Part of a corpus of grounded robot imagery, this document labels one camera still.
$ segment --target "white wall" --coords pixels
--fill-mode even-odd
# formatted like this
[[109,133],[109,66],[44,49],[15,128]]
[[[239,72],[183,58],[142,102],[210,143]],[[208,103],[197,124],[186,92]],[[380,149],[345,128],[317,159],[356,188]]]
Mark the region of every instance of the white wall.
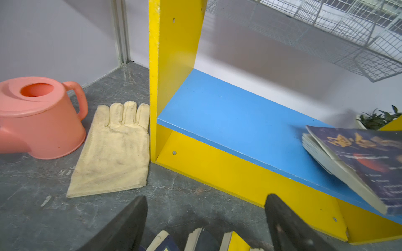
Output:
[[126,0],[130,59],[150,67],[148,0]]
[[110,0],[1,0],[0,81],[92,83],[119,66]]
[[[149,66],[148,2],[128,2],[131,59]],[[402,74],[371,83],[208,12],[195,69],[338,127],[354,126],[361,111],[391,110],[392,104],[402,110]]]

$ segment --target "wire mesh basket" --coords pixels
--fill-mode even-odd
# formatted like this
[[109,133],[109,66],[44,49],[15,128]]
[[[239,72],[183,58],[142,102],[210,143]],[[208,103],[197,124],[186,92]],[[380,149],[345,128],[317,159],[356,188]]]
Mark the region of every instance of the wire mesh basket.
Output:
[[207,11],[372,82],[402,73],[402,0],[209,0]]

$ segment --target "potted plant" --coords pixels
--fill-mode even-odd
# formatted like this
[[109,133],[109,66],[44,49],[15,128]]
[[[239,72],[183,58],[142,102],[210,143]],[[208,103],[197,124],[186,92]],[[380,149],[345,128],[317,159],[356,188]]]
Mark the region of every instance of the potted plant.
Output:
[[377,109],[375,109],[370,114],[363,112],[366,115],[361,114],[360,116],[358,115],[356,117],[357,126],[360,129],[378,130],[402,115],[402,112],[398,112],[398,109],[395,106],[392,106],[392,110],[394,110],[394,114],[390,114],[389,112],[384,112],[381,110],[378,111],[382,114],[377,114]]

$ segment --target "book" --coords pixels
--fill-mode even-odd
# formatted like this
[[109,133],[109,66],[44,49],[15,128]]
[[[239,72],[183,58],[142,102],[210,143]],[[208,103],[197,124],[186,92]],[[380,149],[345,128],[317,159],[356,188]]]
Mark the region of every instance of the book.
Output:
[[202,227],[189,234],[184,251],[219,251],[219,242]]
[[168,232],[162,230],[151,242],[146,251],[180,251]]
[[235,231],[224,234],[219,251],[264,251],[252,249]]
[[306,127],[303,147],[384,215],[402,214],[402,131]]

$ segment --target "blue shelf board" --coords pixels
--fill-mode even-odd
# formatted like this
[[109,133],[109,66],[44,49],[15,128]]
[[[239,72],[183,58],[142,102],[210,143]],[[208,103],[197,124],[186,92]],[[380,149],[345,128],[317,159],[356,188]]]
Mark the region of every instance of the blue shelf board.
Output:
[[201,71],[192,70],[157,123],[402,224],[402,216],[382,215],[303,148],[306,125],[332,126]]

